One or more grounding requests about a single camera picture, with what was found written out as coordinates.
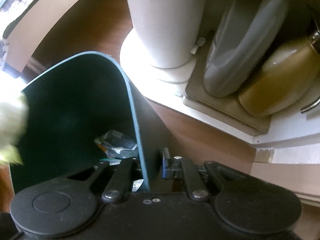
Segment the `bed with orange blanket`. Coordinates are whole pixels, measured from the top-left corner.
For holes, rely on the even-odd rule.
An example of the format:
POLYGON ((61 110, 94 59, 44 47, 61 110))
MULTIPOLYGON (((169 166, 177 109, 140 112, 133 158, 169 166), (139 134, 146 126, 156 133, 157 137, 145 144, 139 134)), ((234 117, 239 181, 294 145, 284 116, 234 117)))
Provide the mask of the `bed with orange blanket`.
POLYGON ((1 72, 19 77, 34 51, 79 0, 1 0, 1 72))

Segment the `dark green trash bin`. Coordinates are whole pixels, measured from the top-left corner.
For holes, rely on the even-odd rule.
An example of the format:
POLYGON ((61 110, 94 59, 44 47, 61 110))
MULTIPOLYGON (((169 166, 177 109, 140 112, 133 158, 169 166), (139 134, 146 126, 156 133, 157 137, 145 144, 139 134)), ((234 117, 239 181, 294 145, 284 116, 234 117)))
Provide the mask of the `dark green trash bin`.
POLYGON ((144 186, 165 190, 161 149, 169 131, 115 59, 86 51, 56 64, 24 89, 27 130, 17 148, 23 165, 10 169, 15 192, 103 159, 95 139, 115 129, 136 140, 144 186))

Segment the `white tissue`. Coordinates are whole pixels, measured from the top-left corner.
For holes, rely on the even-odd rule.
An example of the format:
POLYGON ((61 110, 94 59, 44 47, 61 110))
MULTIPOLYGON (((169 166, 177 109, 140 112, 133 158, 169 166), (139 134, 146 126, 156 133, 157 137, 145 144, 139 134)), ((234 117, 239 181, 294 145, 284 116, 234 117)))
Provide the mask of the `white tissue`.
POLYGON ((23 92, 1 95, 1 166, 23 163, 17 143, 26 132, 28 114, 23 92))

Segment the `white cylindrical appliance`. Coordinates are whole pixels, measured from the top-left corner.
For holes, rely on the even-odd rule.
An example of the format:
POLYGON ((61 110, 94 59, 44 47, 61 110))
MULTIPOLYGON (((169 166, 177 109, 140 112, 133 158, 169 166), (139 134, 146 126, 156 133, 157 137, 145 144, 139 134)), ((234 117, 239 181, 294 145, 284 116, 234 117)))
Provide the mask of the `white cylindrical appliance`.
POLYGON ((154 76, 179 84, 189 80, 193 50, 206 0, 127 0, 133 28, 154 76))

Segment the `beige tray under jug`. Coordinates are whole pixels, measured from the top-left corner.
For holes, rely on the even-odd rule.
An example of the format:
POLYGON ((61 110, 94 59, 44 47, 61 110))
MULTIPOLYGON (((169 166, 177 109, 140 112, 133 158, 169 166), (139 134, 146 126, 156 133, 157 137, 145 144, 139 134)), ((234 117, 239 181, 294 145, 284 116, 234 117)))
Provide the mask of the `beige tray under jug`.
POLYGON ((236 94, 216 98, 206 91, 203 76, 209 49, 210 44, 207 43, 197 54, 194 70, 185 87, 183 103, 251 136, 266 134, 270 127, 270 117, 258 118, 250 115, 242 107, 236 94))

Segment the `grey motor oil jug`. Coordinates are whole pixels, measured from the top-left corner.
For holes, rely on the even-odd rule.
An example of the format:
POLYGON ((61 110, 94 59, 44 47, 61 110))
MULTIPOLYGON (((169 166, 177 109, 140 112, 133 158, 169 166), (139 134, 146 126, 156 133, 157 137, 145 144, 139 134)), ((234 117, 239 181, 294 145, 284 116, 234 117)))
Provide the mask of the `grey motor oil jug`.
POLYGON ((204 70, 208 93, 223 98, 246 81, 279 33, 289 0, 230 0, 204 70))

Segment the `silver green snack wrapper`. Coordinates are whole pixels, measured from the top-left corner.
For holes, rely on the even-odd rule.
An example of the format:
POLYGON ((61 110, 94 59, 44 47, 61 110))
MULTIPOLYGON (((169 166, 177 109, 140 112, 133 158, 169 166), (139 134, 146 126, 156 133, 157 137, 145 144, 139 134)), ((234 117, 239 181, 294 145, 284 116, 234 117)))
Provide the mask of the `silver green snack wrapper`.
POLYGON ((95 138, 95 144, 103 150, 108 159, 138 157, 138 145, 134 138, 115 129, 95 138))

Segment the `gold thermos kettle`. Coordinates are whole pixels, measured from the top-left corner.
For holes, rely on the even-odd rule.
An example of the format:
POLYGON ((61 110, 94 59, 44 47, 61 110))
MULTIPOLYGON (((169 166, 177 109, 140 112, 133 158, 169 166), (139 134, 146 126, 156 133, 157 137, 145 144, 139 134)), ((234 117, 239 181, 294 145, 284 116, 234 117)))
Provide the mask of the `gold thermos kettle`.
POLYGON ((288 41, 265 61, 238 94, 251 115, 272 115, 297 102, 319 74, 319 30, 288 41))

